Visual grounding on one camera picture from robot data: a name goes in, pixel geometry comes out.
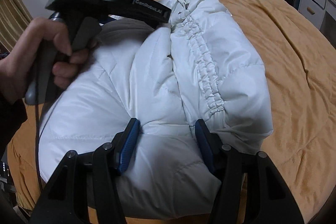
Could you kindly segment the person left hand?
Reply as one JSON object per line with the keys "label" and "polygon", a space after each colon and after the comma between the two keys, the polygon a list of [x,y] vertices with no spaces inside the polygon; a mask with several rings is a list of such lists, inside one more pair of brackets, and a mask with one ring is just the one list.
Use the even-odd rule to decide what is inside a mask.
{"label": "person left hand", "polygon": [[10,54],[1,60],[1,94],[10,103],[22,99],[27,90],[29,70],[42,42],[52,42],[55,48],[70,57],[53,68],[54,84],[65,90],[85,64],[89,50],[73,52],[65,24],[46,18],[35,18],[18,39]]}

